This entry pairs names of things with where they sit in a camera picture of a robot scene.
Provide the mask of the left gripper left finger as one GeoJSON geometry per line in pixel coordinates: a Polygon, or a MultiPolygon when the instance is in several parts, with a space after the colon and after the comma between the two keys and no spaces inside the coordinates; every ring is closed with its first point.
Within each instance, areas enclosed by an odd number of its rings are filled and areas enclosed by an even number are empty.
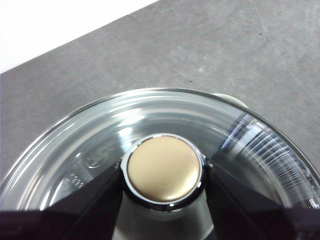
{"type": "Polygon", "coordinates": [[[110,240],[123,197],[122,173],[113,164],[43,210],[1,211],[2,240],[110,240]]]}

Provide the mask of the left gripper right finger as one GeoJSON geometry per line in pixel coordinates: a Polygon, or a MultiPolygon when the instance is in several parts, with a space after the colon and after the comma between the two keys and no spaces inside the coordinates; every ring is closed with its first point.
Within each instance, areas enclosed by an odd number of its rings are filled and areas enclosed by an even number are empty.
{"type": "Polygon", "coordinates": [[[205,192],[220,240],[318,240],[320,211],[287,208],[242,184],[218,165],[205,165],[205,192]]]}

